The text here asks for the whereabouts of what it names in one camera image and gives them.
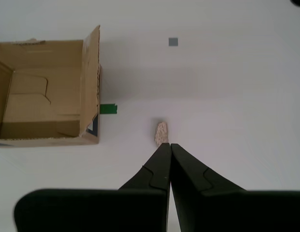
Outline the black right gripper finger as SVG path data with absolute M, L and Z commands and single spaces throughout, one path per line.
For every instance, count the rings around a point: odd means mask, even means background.
M 245 190 L 178 144 L 171 186 L 183 232 L 300 232 L 300 191 Z
M 122 187 L 39 189 L 15 205 L 19 232 L 165 232 L 171 147 L 160 145 Z

